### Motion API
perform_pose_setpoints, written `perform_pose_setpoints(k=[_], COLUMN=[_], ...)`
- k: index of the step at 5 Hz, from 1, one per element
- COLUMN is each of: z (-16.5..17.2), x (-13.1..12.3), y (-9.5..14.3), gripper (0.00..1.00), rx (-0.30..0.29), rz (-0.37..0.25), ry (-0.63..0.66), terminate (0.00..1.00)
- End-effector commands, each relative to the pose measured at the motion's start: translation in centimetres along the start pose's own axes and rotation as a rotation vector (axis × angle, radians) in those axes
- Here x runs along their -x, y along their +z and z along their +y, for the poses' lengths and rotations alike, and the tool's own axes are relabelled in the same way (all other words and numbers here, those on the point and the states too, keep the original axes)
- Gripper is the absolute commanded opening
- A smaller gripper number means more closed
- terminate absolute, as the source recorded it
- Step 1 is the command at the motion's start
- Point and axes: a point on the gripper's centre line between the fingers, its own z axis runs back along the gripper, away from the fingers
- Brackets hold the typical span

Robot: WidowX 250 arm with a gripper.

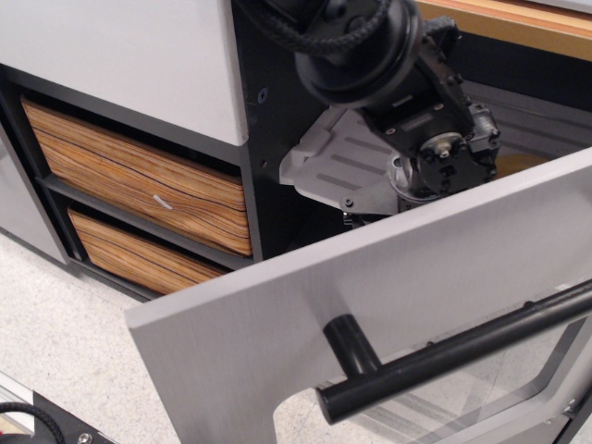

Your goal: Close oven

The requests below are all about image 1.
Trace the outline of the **grey padded gripper finger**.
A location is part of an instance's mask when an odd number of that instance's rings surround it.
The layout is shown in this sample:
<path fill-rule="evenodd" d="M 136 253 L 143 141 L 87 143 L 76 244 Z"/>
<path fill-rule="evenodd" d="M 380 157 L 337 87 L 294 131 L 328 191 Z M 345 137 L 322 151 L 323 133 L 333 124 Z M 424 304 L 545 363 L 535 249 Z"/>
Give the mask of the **grey padded gripper finger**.
<path fill-rule="evenodd" d="M 352 110 L 329 108 L 282 159 L 279 181 L 301 195 L 353 214 L 392 216 L 395 151 Z"/>

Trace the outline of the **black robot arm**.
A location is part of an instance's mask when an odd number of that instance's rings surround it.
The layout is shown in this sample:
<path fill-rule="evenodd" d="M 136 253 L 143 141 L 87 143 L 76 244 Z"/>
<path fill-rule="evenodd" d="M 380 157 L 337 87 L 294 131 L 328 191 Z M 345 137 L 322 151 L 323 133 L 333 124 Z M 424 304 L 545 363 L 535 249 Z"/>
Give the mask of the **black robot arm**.
<path fill-rule="evenodd" d="M 413 1 L 246 1 L 291 51 L 303 87 L 327 106 L 283 159 L 280 180 L 361 221 L 391 216 L 496 177 L 500 132 L 463 90 L 448 17 Z"/>

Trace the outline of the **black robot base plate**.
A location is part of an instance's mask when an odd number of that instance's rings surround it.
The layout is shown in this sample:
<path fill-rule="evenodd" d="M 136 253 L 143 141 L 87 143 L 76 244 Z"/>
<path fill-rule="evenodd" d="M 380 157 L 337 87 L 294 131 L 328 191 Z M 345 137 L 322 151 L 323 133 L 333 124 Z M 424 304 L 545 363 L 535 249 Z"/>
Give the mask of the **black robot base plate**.
<path fill-rule="evenodd" d="M 41 395 L 1 391 L 2 443 L 114 443 L 110 437 Z"/>

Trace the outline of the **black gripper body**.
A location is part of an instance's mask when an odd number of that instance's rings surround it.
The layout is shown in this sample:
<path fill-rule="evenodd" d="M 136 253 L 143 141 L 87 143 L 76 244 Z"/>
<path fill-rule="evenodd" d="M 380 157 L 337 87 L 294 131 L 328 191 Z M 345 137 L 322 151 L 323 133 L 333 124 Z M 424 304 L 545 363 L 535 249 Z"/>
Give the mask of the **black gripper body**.
<path fill-rule="evenodd" d="M 389 187 L 400 212 L 491 181 L 500 132 L 491 112 L 463 91 L 444 55 L 379 58 L 363 66 L 364 123 L 393 148 Z"/>

